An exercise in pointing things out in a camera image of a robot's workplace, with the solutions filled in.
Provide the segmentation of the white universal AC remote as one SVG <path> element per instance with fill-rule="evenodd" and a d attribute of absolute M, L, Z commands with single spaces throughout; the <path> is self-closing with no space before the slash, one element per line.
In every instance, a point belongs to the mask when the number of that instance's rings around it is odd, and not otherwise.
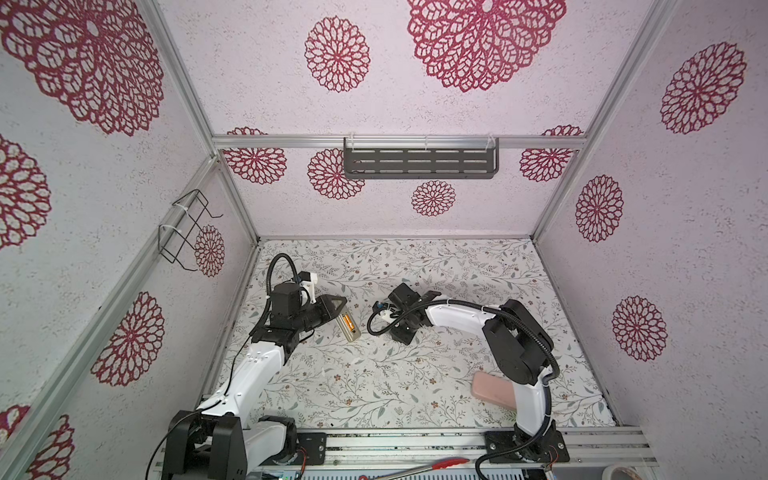
<path fill-rule="evenodd" d="M 360 338 L 360 328 L 347 308 L 344 308 L 336 317 L 336 322 L 348 342 L 354 342 Z"/>

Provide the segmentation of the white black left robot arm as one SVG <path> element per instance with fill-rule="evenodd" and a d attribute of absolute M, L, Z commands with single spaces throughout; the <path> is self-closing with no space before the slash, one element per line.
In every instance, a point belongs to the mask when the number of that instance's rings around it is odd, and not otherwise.
<path fill-rule="evenodd" d="M 348 299 L 314 293 L 310 281 L 271 288 L 250 332 L 245 358 L 192 411 L 179 411 L 161 441 L 162 479 L 244 479 L 267 460 L 286 462 L 298 449 L 295 421 L 249 417 L 271 379 L 311 332 L 339 318 Z"/>

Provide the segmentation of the orange AA battery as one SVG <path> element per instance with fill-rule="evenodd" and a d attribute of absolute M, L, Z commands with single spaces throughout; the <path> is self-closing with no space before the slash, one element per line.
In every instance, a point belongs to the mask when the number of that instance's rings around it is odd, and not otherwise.
<path fill-rule="evenodd" d="M 355 333 L 357 331 L 355 322 L 349 316 L 345 315 L 343 317 L 343 322 L 350 333 Z"/>

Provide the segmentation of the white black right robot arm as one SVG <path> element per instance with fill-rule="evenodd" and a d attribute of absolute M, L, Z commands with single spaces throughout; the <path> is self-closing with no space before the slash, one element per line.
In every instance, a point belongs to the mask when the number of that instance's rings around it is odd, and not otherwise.
<path fill-rule="evenodd" d="M 551 428 L 550 384 L 561 369 L 554 342 L 521 302 L 510 299 L 499 306 L 485 306 L 437 291 L 420 295 L 402 283 L 387 300 L 374 305 L 366 325 L 369 334 L 388 334 L 405 345 L 426 327 L 451 328 L 484 340 L 498 369 L 512 383 L 516 429 L 528 439 L 541 437 Z"/>

